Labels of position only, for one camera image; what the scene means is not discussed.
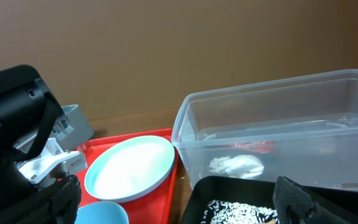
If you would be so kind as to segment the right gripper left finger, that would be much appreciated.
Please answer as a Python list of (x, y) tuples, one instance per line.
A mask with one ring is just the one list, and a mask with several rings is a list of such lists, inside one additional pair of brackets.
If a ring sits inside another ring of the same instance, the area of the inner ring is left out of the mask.
[(81, 202), (81, 184), (69, 175), (0, 211), (0, 224), (72, 224)]

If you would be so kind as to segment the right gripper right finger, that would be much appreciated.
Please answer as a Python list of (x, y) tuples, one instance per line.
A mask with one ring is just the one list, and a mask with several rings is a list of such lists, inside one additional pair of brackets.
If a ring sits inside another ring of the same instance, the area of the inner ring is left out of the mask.
[(283, 176), (275, 183), (273, 203), (281, 224), (358, 224), (357, 215)]

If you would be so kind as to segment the small light blue bowl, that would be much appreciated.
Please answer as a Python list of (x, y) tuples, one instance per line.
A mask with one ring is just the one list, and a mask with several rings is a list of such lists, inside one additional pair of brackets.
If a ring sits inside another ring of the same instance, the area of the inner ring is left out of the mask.
[(94, 202), (78, 209), (75, 224), (129, 224), (129, 217), (117, 203)]

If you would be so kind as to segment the white napkin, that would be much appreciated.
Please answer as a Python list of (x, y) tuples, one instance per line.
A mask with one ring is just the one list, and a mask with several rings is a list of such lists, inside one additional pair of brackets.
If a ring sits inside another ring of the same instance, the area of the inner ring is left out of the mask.
[(239, 179), (254, 179), (264, 172), (262, 161), (252, 155), (214, 158), (209, 164), (209, 171)]

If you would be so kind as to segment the red snack wrapper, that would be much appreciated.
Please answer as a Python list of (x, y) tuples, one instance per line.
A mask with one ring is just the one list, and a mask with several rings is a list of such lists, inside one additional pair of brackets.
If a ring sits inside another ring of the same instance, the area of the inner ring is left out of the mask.
[(267, 154), (275, 152), (275, 145), (273, 141), (256, 141), (246, 143), (231, 144), (231, 147), (242, 149), (256, 154)]

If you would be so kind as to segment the brown food scraps with rice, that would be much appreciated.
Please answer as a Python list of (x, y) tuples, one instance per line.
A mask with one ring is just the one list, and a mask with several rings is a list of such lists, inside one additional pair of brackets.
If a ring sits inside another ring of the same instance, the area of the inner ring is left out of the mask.
[(275, 209), (257, 207), (246, 203), (210, 201), (201, 219), (201, 224), (278, 224)]

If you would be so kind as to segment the large light blue plate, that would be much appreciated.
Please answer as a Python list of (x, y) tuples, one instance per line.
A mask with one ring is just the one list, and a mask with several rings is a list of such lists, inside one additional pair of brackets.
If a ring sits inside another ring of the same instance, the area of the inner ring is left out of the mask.
[(167, 139), (131, 138), (109, 148), (90, 165), (84, 186), (99, 200), (130, 202), (155, 190), (174, 162), (175, 150)]

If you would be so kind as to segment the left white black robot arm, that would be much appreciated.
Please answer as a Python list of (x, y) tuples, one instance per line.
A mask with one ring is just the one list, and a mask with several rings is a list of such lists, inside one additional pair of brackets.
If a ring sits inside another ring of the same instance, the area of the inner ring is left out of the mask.
[(87, 166), (78, 148), (93, 133), (34, 67), (0, 71), (0, 223), (74, 223)]

